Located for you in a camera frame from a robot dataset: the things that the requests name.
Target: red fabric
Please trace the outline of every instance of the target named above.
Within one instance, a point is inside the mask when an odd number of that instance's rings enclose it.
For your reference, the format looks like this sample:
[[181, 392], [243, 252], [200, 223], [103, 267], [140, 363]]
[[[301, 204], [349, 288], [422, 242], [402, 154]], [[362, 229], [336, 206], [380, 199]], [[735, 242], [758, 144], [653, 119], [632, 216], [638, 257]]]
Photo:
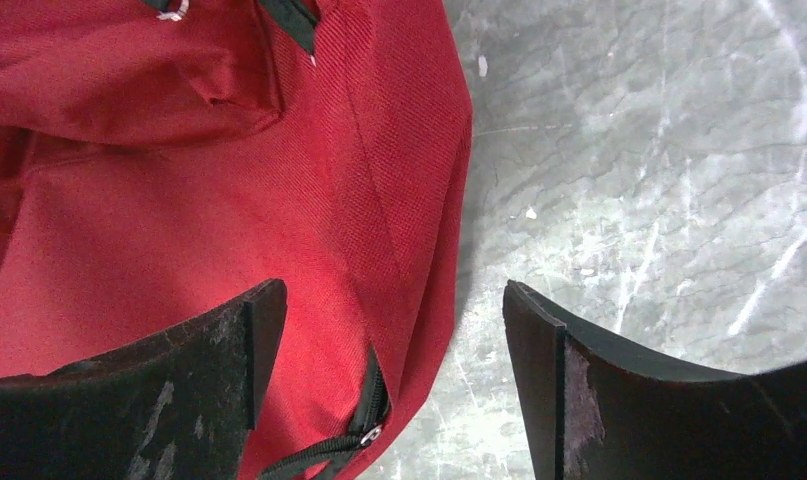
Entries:
[[240, 478], [340, 435], [368, 345], [392, 411], [453, 329], [471, 105], [440, 0], [321, 0], [316, 65], [254, 0], [0, 0], [0, 377], [270, 277], [289, 317]]

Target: marbled tabletop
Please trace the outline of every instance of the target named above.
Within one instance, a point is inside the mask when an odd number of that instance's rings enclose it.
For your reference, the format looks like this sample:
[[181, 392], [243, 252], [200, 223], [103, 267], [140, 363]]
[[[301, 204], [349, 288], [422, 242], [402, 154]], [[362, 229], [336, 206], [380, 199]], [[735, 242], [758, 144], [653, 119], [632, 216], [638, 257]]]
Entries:
[[807, 0], [446, 0], [476, 111], [459, 326], [364, 479], [532, 479], [507, 279], [650, 348], [807, 358]]

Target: gray countertop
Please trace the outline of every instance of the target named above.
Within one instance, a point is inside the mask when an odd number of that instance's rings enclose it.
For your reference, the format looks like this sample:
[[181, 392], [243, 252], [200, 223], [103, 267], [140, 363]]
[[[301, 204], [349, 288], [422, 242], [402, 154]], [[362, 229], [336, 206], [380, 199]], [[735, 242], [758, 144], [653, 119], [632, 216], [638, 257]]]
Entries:
[[364, 479], [532, 479], [507, 279], [669, 355], [807, 358], [807, 0], [446, 0], [476, 112], [459, 325]]

